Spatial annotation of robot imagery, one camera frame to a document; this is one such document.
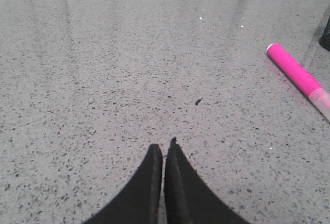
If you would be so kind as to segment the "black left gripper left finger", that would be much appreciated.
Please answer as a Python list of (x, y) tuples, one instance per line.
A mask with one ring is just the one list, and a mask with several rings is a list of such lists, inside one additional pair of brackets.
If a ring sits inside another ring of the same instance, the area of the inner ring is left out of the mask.
[(157, 223), (162, 182), (162, 152), (151, 144), (122, 190), (85, 223)]

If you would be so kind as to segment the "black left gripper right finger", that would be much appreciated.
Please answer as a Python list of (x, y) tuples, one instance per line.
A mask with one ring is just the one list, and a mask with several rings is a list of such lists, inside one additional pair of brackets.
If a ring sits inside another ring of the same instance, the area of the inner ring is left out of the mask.
[(167, 223), (247, 223), (199, 177), (175, 137), (167, 153), (164, 197)]

